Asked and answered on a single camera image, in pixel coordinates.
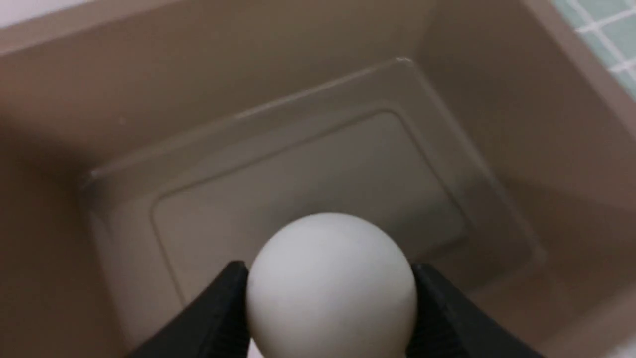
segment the white grout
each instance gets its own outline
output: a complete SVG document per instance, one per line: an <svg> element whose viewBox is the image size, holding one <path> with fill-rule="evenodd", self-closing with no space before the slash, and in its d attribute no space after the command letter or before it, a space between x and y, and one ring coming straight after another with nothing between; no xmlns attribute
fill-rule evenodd
<svg viewBox="0 0 636 358"><path fill-rule="evenodd" d="M636 67L636 57L632 59L628 59L625 62L615 64L612 67L610 67L609 70L612 72L620 72L620 71L624 71L626 69L634 68L634 67Z"/></svg>
<svg viewBox="0 0 636 358"><path fill-rule="evenodd" d="M623 20L626 17L630 17L634 15L636 15L636 8L624 10L610 17L606 17L606 18L603 18L602 20L598 20L592 24L586 24L584 26L581 26L578 29L576 29L576 32L578 32L579 34L584 34L586 32L594 31L595 27L607 26L619 20Z"/></svg>
<svg viewBox="0 0 636 358"><path fill-rule="evenodd" d="M579 14L579 16L586 22L586 26L590 26L591 30L598 38L599 41L605 46L605 48L614 56L614 58L619 62L620 66L625 66L627 73L630 75L632 80L636 81L636 69L629 67L626 65L627 59L625 55L623 55L622 51L619 50L618 47L610 40L604 33L601 31L598 22L594 21L592 15L579 4L578 0L568 0L568 4ZM636 8L636 4L633 0L625 0L626 4L629 4L632 8Z"/></svg>

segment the beige plastic surface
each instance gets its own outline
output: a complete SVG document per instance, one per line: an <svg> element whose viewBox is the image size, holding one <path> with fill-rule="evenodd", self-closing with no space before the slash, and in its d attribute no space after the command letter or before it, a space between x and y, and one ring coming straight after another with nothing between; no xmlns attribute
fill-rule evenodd
<svg viewBox="0 0 636 358"><path fill-rule="evenodd" d="M142 317L169 319L228 261L251 263L278 229L311 213L369 220L412 262L452 267L446 273L467 290L541 255L404 59L97 168L83 197L132 341L159 326ZM122 267L134 279L122 280Z"/></svg>
<svg viewBox="0 0 636 358"><path fill-rule="evenodd" d="M620 343L633 323L616 324L612 309L585 318L636 281L636 103L570 31L548 0L100 0L0 30L0 355L121 356L214 270L182 257L210 226L180 224L174 211L198 203L206 216L205 195L220 190L228 207L256 210L276 190L251 200L230 179L280 180L265 163L332 180L363 161L369 185L393 182L364 161L377 136L391 144L384 155L404 155L379 163L409 175L415 193L416 204L396 196L391 205L417 212L435 196L448 223L460 213L461 225L432 227L420 214L399 225L392 234L413 256L548 357L573 342L579 357ZM396 57L412 61L386 63ZM336 130L345 124L350 131ZM286 131L302 151L272 155ZM323 134L307 142L313 133ZM363 145L332 170L326 154L352 145L341 136ZM267 158L228 155L259 140ZM225 182L214 180L221 166ZM86 175L91 168L99 170ZM91 233L78 218L78 182ZM245 194L260 187L287 194L261 182ZM377 195L405 190L389 188ZM542 255L532 255L541 250L525 239L509 195L547 253L540 267L515 269ZM289 220L322 210L299 203L276 207ZM380 206L351 208L395 220ZM406 240L424 230L414 223L435 240ZM464 238L451 239L455 231ZM587 334L597 322L612 334Z"/></svg>

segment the tiled wall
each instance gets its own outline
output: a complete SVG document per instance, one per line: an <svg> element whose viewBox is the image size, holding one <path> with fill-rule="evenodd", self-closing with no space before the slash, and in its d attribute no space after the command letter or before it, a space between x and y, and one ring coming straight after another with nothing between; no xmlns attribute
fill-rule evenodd
<svg viewBox="0 0 636 358"><path fill-rule="evenodd" d="M636 0L552 0L636 100Z"/></svg>

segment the white ball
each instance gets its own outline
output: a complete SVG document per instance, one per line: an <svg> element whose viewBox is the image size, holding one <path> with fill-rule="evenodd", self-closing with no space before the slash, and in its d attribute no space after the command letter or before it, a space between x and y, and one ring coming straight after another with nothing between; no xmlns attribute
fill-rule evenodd
<svg viewBox="0 0 636 358"><path fill-rule="evenodd" d="M316 214L283 227L247 282L247 321L266 358L403 358L416 315L406 257L351 215Z"/></svg>

